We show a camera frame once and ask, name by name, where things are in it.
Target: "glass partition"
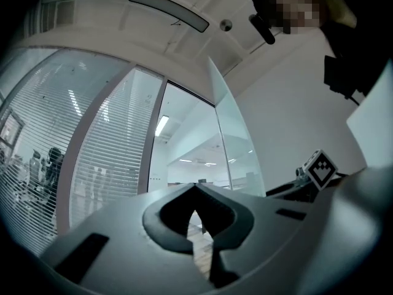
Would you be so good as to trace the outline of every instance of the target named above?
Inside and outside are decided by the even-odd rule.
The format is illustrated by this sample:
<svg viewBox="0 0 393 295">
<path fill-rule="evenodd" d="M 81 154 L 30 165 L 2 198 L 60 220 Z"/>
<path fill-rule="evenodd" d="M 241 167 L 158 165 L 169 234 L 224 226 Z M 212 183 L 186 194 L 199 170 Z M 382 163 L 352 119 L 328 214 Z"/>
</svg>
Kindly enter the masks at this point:
<svg viewBox="0 0 393 295">
<path fill-rule="evenodd" d="M 0 126 L 1 211 L 13 238 L 34 254 L 56 236 L 57 182 L 71 136 L 127 64 L 78 50 L 27 49 L 0 77 L 3 93 L 18 82 L 20 89 Z"/>
<path fill-rule="evenodd" d="M 161 128 L 163 119 L 166 122 Z M 168 83 L 157 128 L 149 191 L 198 182 L 229 188 L 228 165 L 213 106 Z"/>
<path fill-rule="evenodd" d="M 162 80 L 137 67 L 101 105 L 72 177 L 71 227 L 105 204 L 137 194 L 147 128 Z"/>
<path fill-rule="evenodd" d="M 208 67 L 232 190 L 266 196 L 258 158 L 238 105 L 210 58 Z"/>
</svg>

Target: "window blinds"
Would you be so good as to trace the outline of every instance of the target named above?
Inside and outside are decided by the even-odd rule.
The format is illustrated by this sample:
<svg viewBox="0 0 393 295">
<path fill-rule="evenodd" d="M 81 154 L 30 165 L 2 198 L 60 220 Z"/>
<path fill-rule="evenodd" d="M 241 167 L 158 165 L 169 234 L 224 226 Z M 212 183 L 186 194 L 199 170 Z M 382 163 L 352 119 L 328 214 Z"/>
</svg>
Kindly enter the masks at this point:
<svg viewBox="0 0 393 295">
<path fill-rule="evenodd" d="M 14 60 L 20 61 L 27 53 L 35 52 L 42 53 L 42 49 L 29 49 Z M 49 150 L 58 148 L 64 155 L 89 104 L 128 64 L 116 58 L 68 49 L 46 59 L 41 57 L 43 61 L 24 78 L 19 77 L 20 70 L 14 69 L 23 84 L 9 109 L 21 122 L 9 123 L 23 125 L 18 128 L 20 134 L 14 149 L 3 151 L 12 155 L 5 155 L 1 160 L 0 149 L 3 219 L 13 238 L 36 255 L 56 236 L 53 185 L 60 166 L 48 163 Z M 8 77 L 0 78 L 0 88 L 9 88 L 7 82 L 16 78 L 7 68 L 3 72 Z M 49 184 L 48 171 L 52 173 Z"/>
<path fill-rule="evenodd" d="M 137 67 L 101 105 L 74 169 L 71 227 L 109 202 L 137 194 L 147 128 L 162 79 Z"/>
</svg>

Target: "white cube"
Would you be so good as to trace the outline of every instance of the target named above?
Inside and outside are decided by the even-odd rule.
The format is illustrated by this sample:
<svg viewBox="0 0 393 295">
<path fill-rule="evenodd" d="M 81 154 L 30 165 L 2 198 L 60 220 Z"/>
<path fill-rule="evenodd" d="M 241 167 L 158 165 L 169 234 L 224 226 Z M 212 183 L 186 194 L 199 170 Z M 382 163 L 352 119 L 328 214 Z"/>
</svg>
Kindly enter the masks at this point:
<svg viewBox="0 0 393 295">
<path fill-rule="evenodd" d="M 320 191 L 327 186 L 337 172 L 336 165 L 323 150 L 316 150 L 302 168 Z"/>
</svg>

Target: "cable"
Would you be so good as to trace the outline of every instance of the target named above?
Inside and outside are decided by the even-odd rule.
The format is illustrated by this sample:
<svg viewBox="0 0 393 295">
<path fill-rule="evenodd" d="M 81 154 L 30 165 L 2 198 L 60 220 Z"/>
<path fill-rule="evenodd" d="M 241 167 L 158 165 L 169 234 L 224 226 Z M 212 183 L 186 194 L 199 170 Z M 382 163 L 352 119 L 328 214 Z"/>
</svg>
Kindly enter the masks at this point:
<svg viewBox="0 0 393 295">
<path fill-rule="evenodd" d="M 360 104 L 357 102 L 357 100 L 355 100 L 353 97 L 350 96 L 349 99 L 351 101 L 353 101 L 356 105 L 360 106 Z"/>
</svg>

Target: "black hair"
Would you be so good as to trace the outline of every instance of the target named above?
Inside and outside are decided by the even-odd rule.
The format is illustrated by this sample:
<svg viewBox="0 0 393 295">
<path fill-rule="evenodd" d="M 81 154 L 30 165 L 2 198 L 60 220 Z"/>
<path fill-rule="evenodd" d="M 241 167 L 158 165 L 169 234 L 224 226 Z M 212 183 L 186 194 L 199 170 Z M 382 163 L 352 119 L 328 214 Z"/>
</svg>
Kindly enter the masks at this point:
<svg viewBox="0 0 393 295">
<path fill-rule="evenodd" d="M 58 147 L 53 147 L 49 150 L 48 158 L 49 162 L 54 162 L 61 156 L 61 151 Z"/>
</svg>

